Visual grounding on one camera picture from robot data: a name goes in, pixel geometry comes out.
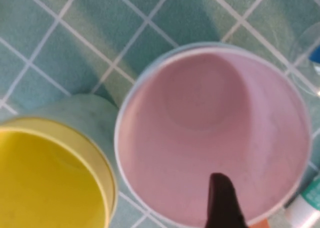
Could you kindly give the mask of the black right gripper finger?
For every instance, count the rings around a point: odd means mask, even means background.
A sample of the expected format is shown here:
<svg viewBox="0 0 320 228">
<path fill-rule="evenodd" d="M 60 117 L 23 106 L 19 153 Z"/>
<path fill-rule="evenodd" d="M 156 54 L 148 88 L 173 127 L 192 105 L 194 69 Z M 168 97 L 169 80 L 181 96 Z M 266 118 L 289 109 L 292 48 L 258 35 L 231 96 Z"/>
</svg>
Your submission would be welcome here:
<svg viewBox="0 0 320 228">
<path fill-rule="evenodd" d="M 209 179 L 205 227 L 247 227 L 232 181 L 222 173 Z"/>
</svg>

